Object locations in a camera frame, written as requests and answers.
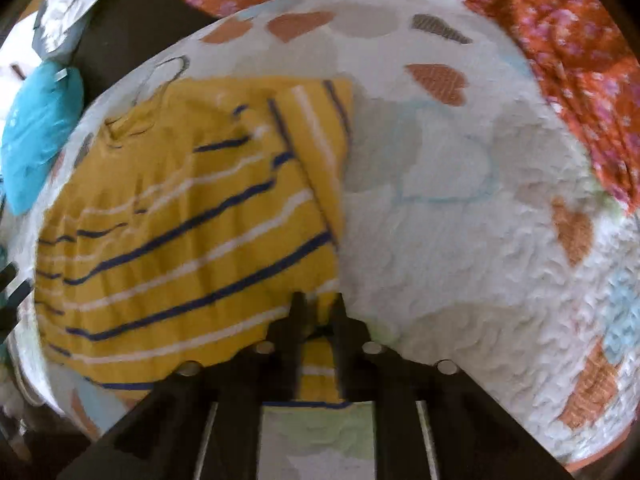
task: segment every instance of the white quilt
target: white quilt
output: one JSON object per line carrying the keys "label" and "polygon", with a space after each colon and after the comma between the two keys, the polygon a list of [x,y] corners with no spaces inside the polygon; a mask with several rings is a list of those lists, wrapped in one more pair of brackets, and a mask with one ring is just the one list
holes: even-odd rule
{"label": "white quilt", "polygon": [[[639,395],[635,219],[601,192],[514,44],[459,0],[273,0],[147,61],[88,109],[16,223],[21,275],[104,117],[176,76],[266,74],[355,83],[340,247],[351,316],[411,359],[456,361],[562,462],[625,431]],[[104,432],[124,404],[46,364],[32,301],[12,345],[24,375]],[[371,431],[369,406],[270,409],[260,476],[372,478]]]}

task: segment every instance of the yellow striped towel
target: yellow striped towel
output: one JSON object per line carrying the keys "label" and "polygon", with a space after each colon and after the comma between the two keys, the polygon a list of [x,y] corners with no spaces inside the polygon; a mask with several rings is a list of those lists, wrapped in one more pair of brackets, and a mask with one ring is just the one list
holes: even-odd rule
{"label": "yellow striped towel", "polygon": [[[350,111],[343,79],[185,79],[106,122],[38,240],[50,358],[138,398],[262,339],[295,290],[326,318]],[[326,341],[303,373],[301,399],[338,400]]]}

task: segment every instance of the white stripe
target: white stripe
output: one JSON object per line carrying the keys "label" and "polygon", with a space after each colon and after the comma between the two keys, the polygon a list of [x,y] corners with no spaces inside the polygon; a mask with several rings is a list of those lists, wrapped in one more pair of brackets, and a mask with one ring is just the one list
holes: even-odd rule
{"label": "white stripe", "polygon": [[[332,283],[335,280],[331,280],[330,282],[326,282],[321,285],[317,290],[328,288],[328,283]],[[248,330],[254,326],[258,326],[267,321],[272,321],[274,319],[278,319],[286,316],[289,311],[288,306],[277,306],[263,312],[261,314],[257,314],[256,316],[250,317],[249,319],[245,319],[240,323],[237,323],[233,326],[229,326],[222,330],[218,330],[217,332],[211,332],[209,334],[201,335],[195,337],[193,339],[189,339],[188,341],[180,341],[179,343],[174,343],[171,345],[164,346],[162,348],[155,348],[151,350],[144,350],[140,352],[132,352],[130,354],[119,354],[119,355],[111,355],[105,357],[90,357],[82,354],[71,354],[71,359],[75,361],[82,361],[88,365],[99,365],[99,364],[107,364],[113,362],[130,362],[130,361],[140,361],[143,359],[149,359],[153,357],[160,357],[168,354],[173,354],[176,352],[182,352],[185,350],[190,350],[193,348],[197,348],[199,346],[206,345],[208,343],[213,343],[215,341],[219,341],[226,337],[231,337],[233,335],[239,334]]]}
{"label": "white stripe", "polygon": [[311,134],[313,135],[316,148],[318,148],[318,150],[324,155],[326,163],[329,165],[329,168],[331,170],[332,184],[334,186],[334,189],[336,190],[336,192],[339,193],[340,183],[338,182],[338,172],[336,170],[337,164],[335,161],[335,155],[331,149],[331,146],[329,145],[326,138],[324,137],[324,130],[320,125],[318,116],[316,115],[316,112],[314,111],[311,105],[311,102],[309,101],[309,98],[306,95],[305,89],[302,86],[296,86],[293,89],[293,92],[296,96],[298,104],[300,104],[300,107],[305,113],[306,120],[311,126]]}
{"label": "white stripe", "polygon": [[222,108],[222,99],[226,97],[226,92],[219,92],[218,95],[216,95],[216,106],[218,108]]}
{"label": "white stripe", "polygon": [[315,375],[322,377],[335,377],[335,369],[327,368],[324,366],[303,366],[302,367],[303,375]]}
{"label": "white stripe", "polygon": [[338,278],[334,278],[333,280],[329,280],[328,282],[324,282],[315,291],[313,294],[316,296],[318,294],[324,294],[325,292],[333,292],[334,290],[338,290]]}
{"label": "white stripe", "polygon": [[262,153],[256,153],[255,155],[242,158],[240,162],[238,162],[234,167],[229,168],[228,170],[219,171],[217,173],[208,174],[206,176],[197,176],[195,178],[188,178],[183,183],[181,183],[180,186],[176,187],[171,193],[167,193],[166,195],[161,196],[158,200],[156,200],[149,207],[148,212],[151,213],[156,209],[160,209],[164,204],[173,200],[177,196],[180,196],[182,193],[187,191],[190,187],[196,186],[197,184],[211,184],[212,182],[216,182],[221,178],[231,176],[234,173],[237,173],[239,170],[241,170],[245,166],[249,164],[253,164],[254,162],[258,162],[263,158],[264,158],[264,155]]}
{"label": "white stripe", "polygon": [[[228,170],[218,171],[217,173],[211,173],[211,174],[208,174],[208,175],[205,175],[205,176],[200,176],[200,177],[195,177],[195,178],[188,178],[182,184],[180,184],[180,186],[178,186],[177,188],[175,188],[174,190],[172,190],[168,194],[162,195],[158,199],[156,199],[156,201],[149,207],[148,212],[152,212],[152,211],[157,210],[158,208],[160,208],[163,205],[167,204],[167,202],[169,202],[170,200],[172,200],[172,199],[176,198],[178,195],[184,193],[190,187],[196,186],[197,184],[210,184],[211,182],[215,182],[215,181],[217,181],[217,180],[219,180],[221,178],[228,177],[228,176],[233,175],[234,173],[238,172],[239,170],[241,170],[245,166],[247,166],[249,164],[253,164],[254,162],[257,162],[258,160],[262,160],[263,158],[264,158],[264,155],[262,153],[257,153],[256,155],[247,156],[245,158],[242,158],[234,167],[229,168]],[[131,226],[127,227],[120,234],[120,237],[117,238],[118,242],[120,242],[122,240],[122,237],[124,237],[126,235],[133,234],[135,231],[137,231],[137,229],[134,229]],[[91,261],[91,260],[101,256],[101,254],[105,250],[105,248],[107,248],[108,245],[113,243],[114,240],[116,240],[116,238],[111,237],[103,245],[101,245],[101,247],[98,248],[98,250],[95,251],[95,253],[92,253],[92,254],[78,254],[76,256],[65,256],[64,254],[60,254],[59,256],[41,255],[41,256],[38,257],[38,259],[41,260],[41,261],[46,261],[46,262],[60,262],[60,261],[62,261],[62,262],[88,262],[88,261]]]}
{"label": "white stripe", "polygon": [[43,286],[38,285],[38,292],[44,292],[45,294],[50,294],[52,296],[61,296],[62,295],[62,289],[59,288],[58,290],[50,290],[50,288],[45,288]]}
{"label": "white stripe", "polygon": [[58,332],[63,336],[68,336],[64,328],[56,325],[55,323],[50,322],[46,316],[43,316],[42,314],[38,314],[36,317],[38,318],[38,323],[42,323],[43,325],[45,325],[48,330],[53,330],[54,332]]}
{"label": "white stripe", "polygon": [[89,303],[72,303],[65,301],[63,303],[63,307],[65,310],[81,310],[82,312],[88,312],[90,310],[95,310],[96,308],[108,306],[111,303],[116,303],[117,301],[128,300],[133,296],[136,296],[137,294],[143,294],[144,292],[151,290],[156,286],[164,285],[165,283],[176,280],[181,276],[191,274],[200,267],[203,267],[204,265],[216,260],[217,258],[220,258],[225,254],[229,254],[239,246],[249,243],[255,240],[257,237],[267,233],[268,231],[283,225],[287,222],[289,217],[293,214],[293,212],[298,208],[299,205],[308,202],[312,198],[313,194],[309,189],[303,189],[302,191],[297,192],[295,195],[289,197],[280,213],[274,218],[271,218],[255,226],[239,237],[233,238],[224,242],[223,244],[218,245],[208,253],[204,254],[204,256],[191,260],[185,264],[182,264],[180,267],[176,267],[174,270],[163,274],[162,276],[158,276],[155,279],[152,279],[150,282],[140,283],[139,285],[136,285],[128,290],[123,290],[111,296],[107,296],[106,298],[100,298],[100,300],[91,301]]}
{"label": "white stripe", "polygon": [[269,127],[265,124],[258,126],[254,131],[254,139],[260,140],[262,136],[269,131]]}
{"label": "white stripe", "polygon": [[122,205],[116,206],[116,207],[112,207],[110,209],[98,209],[95,207],[85,207],[80,216],[78,218],[72,218],[71,216],[63,216],[62,220],[60,221],[60,223],[64,223],[64,222],[70,222],[70,223],[80,223],[80,221],[82,220],[82,218],[84,218],[84,216],[90,215],[90,214],[94,214],[94,215],[112,215],[112,214],[116,214],[116,213],[121,213],[122,211],[126,211],[128,208],[130,208],[137,200],[146,198],[148,195],[156,192],[157,190],[161,189],[164,186],[167,186],[172,180],[175,179],[176,175],[178,175],[180,172],[182,171],[182,169],[174,171],[169,177],[167,177],[167,179],[164,182],[160,182],[159,184],[153,184],[152,186],[147,187],[142,193],[140,193],[139,195],[136,195],[134,197],[132,197],[130,200],[128,200],[127,202],[125,202]]}

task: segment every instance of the blue stripe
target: blue stripe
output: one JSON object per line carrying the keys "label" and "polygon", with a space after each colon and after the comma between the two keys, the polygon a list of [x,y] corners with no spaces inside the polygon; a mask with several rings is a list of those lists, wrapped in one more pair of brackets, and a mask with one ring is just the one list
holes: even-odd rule
{"label": "blue stripe", "polygon": [[[281,153],[273,159],[274,170],[277,170],[281,165],[283,165],[285,162],[287,162],[290,159],[290,157],[287,157],[284,155],[285,153]],[[193,218],[190,218],[189,220],[183,222],[182,224],[178,225],[174,229],[160,235],[158,238],[153,238],[149,240],[146,244],[131,251],[130,253],[121,254],[120,256],[116,256],[111,260],[105,260],[103,262],[100,262],[87,275],[83,276],[82,278],[77,278],[74,280],[69,278],[64,278],[63,282],[67,285],[81,285],[81,283],[84,283],[86,280],[88,280],[92,276],[95,276],[99,272],[103,272],[104,270],[113,269],[113,267],[117,267],[122,264],[129,263],[130,261],[135,260],[136,258],[139,258],[140,256],[143,256],[144,254],[147,254],[157,249],[158,247],[161,247],[162,245],[176,239],[178,236],[184,234],[185,232],[190,231],[191,229],[196,228],[201,224],[204,224],[204,222],[207,222],[215,218],[216,216],[225,212],[226,209],[239,205],[242,202],[249,200],[252,196],[267,192],[274,185],[275,185],[275,179],[270,178],[266,182],[263,182],[261,184],[256,184],[255,186],[251,186],[248,189],[245,189],[242,193],[239,193],[237,195],[233,195],[227,198],[224,202],[220,203],[217,207],[206,210],[205,212],[197,216],[194,216]],[[44,276],[45,278],[49,278],[50,280],[55,280],[62,276],[62,274],[47,274],[46,272],[42,272],[40,270],[36,270],[36,273],[40,274],[41,276]]]}
{"label": "blue stripe", "polygon": [[271,167],[275,170],[277,167],[282,166],[288,160],[293,158],[293,153],[284,152],[279,155],[276,155],[271,162]]}
{"label": "blue stripe", "polygon": [[62,276],[62,274],[57,273],[57,274],[49,274],[48,272],[42,272],[41,270],[37,270],[36,269],[36,274],[38,276],[42,276],[43,278],[47,278],[49,280],[56,280],[58,279],[60,276]]}
{"label": "blue stripe", "polygon": [[196,300],[187,301],[186,303],[177,306],[173,306],[171,308],[168,308],[167,310],[163,310],[162,312],[152,314],[151,316],[143,317],[142,319],[138,319],[136,321],[121,324],[109,330],[105,330],[104,332],[90,333],[82,328],[72,327],[67,327],[66,332],[71,335],[84,337],[89,341],[104,341],[105,339],[116,337],[125,332],[130,332],[131,330],[136,330],[138,328],[149,326],[159,321],[164,321],[166,319],[171,319],[172,317],[180,316],[180,314],[190,312],[191,310],[197,310],[211,303],[214,303],[215,301],[222,300],[223,298],[228,298],[233,294],[245,290],[249,286],[255,285],[256,283],[262,282],[263,280],[266,280],[272,276],[275,276],[276,274],[279,274],[280,272],[283,272],[284,270],[295,265],[300,260],[313,253],[316,249],[322,247],[329,241],[331,241],[331,237],[328,232],[325,231],[323,233],[320,233],[319,235],[311,238],[311,240],[302,244],[291,254],[285,256],[283,259],[278,260],[268,267],[264,267],[263,269],[260,269],[253,274],[249,274],[245,278],[242,278],[235,283],[231,283],[230,285],[219,288],[218,290],[215,290],[212,293],[207,294],[206,296],[197,298]]}
{"label": "blue stripe", "polygon": [[194,148],[193,153],[215,152],[216,150],[224,150],[225,148],[237,148],[248,143],[250,139],[251,136],[245,135],[244,137],[239,137],[237,139],[227,139],[213,144],[204,144],[203,146]]}
{"label": "blue stripe", "polygon": [[275,408],[327,408],[329,410],[343,410],[352,405],[352,402],[344,401],[338,404],[334,402],[319,402],[317,400],[290,400],[289,402],[264,402],[263,406]]}
{"label": "blue stripe", "polygon": [[271,111],[271,115],[273,115],[273,119],[276,121],[276,127],[278,129],[278,133],[280,134],[280,136],[284,140],[284,142],[287,145],[289,151],[291,153],[296,153],[296,150],[293,149],[293,144],[291,142],[291,137],[289,136],[289,132],[287,131],[287,127],[284,124],[284,119],[282,118],[282,115],[281,115],[280,111],[278,110],[278,105],[276,104],[276,101],[274,101],[273,99],[269,99],[267,102],[269,104],[269,110]]}
{"label": "blue stripe", "polygon": [[89,381],[91,384],[96,384],[97,386],[101,386],[107,390],[129,390],[141,392],[145,390],[151,390],[154,386],[156,386],[156,383],[99,383],[97,381],[94,381],[91,377],[84,376],[83,378]]}
{"label": "blue stripe", "polygon": [[239,117],[240,114],[242,112],[244,112],[248,107],[249,107],[249,105],[240,105],[240,106],[236,107],[236,109],[233,111],[233,115],[235,117]]}
{"label": "blue stripe", "polygon": [[69,235],[62,235],[62,236],[56,238],[55,240],[53,240],[52,242],[50,242],[48,240],[43,240],[42,238],[38,238],[38,243],[39,244],[43,244],[43,245],[55,245],[58,242],[62,242],[64,240],[66,240],[67,242],[75,242],[76,241],[75,238],[73,238],[73,237],[71,237]]}
{"label": "blue stripe", "polygon": [[[276,101],[274,101],[273,99],[269,99],[268,103],[269,103],[269,110],[271,111],[271,114],[273,115],[273,119],[276,121],[276,126],[277,126],[277,129],[278,129],[278,132],[279,132],[280,136],[282,137],[282,139],[286,143],[286,145],[289,148],[289,151],[291,152],[292,156],[295,159],[300,160],[300,158],[296,155],[296,150],[293,147],[293,143],[291,142],[291,136],[289,135],[289,131],[287,129],[287,125],[284,122],[284,118],[282,117],[282,114],[280,113],[280,110],[278,110],[278,105],[276,104]],[[322,206],[320,205],[320,201],[317,199],[316,190],[314,189],[314,186],[311,183],[311,179],[309,178],[309,175],[306,172],[306,169],[305,169],[303,164],[300,164],[300,170],[302,171],[303,175],[305,176],[306,184],[308,185],[309,189],[313,190],[313,192],[314,192],[314,196],[316,197],[316,205],[318,206],[318,210],[320,211],[320,214],[322,215],[322,221],[324,221],[325,227],[327,228],[327,230],[331,234],[331,243],[333,245],[335,245],[334,233],[331,231],[331,226],[330,226],[329,222],[326,219],[326,214],[325,214],[324,210],[322,209]]]}
{"label": "blue stripe", "polygon": [[146,134],[149,130],[150,130],[150,128],[146,128],[145,130],[142,130],[141,132],[133,132],[132,134],[129,134],[127,137],[135,137],[135,136],[138,136],[138,135]]}
{"label": "blue stripe", "polygon": [[65,350],[64,348],[60,348],[59,346],[55,346],[53,343],[47,343],[52,350],[55,350],[59,354],[62,354],[64,357],[71,357],[71,352],[69,350]]}
{"label": "blue stripe", "polygon": [[94,238],[94,239],[101,238],[105,235],[108,235],[113,230],[116,230],[120,227],[126,227],[128,225],[129,225],[128,222],[120,222],[119,224],[116,224],[113,227],[106,229],[104,231],[87,231],[86,229],[78,229],[78,231],[76,231],[76,236],[78,237],[82,236],[84,238]]}
{"label": "blue stripe", "polygon": [[42,305],[49,312],[51,312],[52,314],[56,314],[57,316],[64,316],[65,315],[65,311],[64,310],[58,310],[56,308],[53,308],[49,303],[45,303],[44,301],[34,301],[33,304]]}
{"label": "blue stripe", "polygon": [[[137,209],[136,211],[133,212],[134,215],[140,215],[146,213],[146,209]],[[115,229],[118,229],[120,227],[126,227],[128,226],[129,223],[128,222],[121,222],[119,224],[114,225],[113,227],[106,229],[104,231],[87,231],[86,229],[78,229],[76,231],[76,237],[84,237],[84,238],[101,238],[104,235],[109,234],[110,232],[112,232]],[[70,235],[62,235],[61,237],[56,238],[53,242],[49,241],[49,240],[38,240],[39,243],[41,244],[45,244],[45,245],[55,245],[58,242],[61,242],[63,240],[66,240],[68,242],[76,242],[77,239],[73,238]]]}
{"label": "blue stripe", "polygon": [[342,129],[344,130],[344,133],[346,134],[347,138],[350,139],[351,138],[351,125],[349,124],[349,119],[347,117],[347,112],[344,110],[344,106],[342,106],[342,103],[340,102],[340,98],[338,97],[338,94],[335,91],[335,86],[334,86],[334,82],[330,81],[329,79],[325,79],[322,84],[324,84],[324,88],[326,89],[327,93],[329,94],[329,97],[331,98],[331,101],[334,102],[334,106],[336,111],[338,112],[338,115],[340,117],[340,122],[342,123]]}

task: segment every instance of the blue heart outline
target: blue heart outline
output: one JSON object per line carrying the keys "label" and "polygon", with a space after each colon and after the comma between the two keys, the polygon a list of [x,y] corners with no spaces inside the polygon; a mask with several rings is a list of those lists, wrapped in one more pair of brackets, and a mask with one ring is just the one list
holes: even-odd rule
{"label": "blue heart outline", "polygon": [[[418,110],[433,107],[435,107],[440,112],[451,114],[451,110],[449,110],[449,107],[445,107],[445,105],[441,105],[434,101],[409,101],[404,103],[404,109],[396,119],[396,126],[393,130],[392,138],[401,138],[402,133],[400,132],[400,128],[408,119],[409,114],[415,114]],[[481,202],[483,200],[488,200],[489,198],[491,198],[498,188],[498,166],[491,155],[491,147],[482,142],[482,140],[478,139],[477,137],[473,137],[470,135],[464,135],[463,137],[480,147],[481,151],[484,152],[489,161],[489,171],[485,175],[484,179],[478,186],[478,190],[476,190],[475,193],[470,196],[422,196],[419,194],[405,195],[404,179],[403,176],[400,176],[400,178],[398,178],[393,183],[393,187],[395,190],[395,196],[393,198],[394,205],[401,206],[416,203],[425,205],[469,204],[474,202]]]}

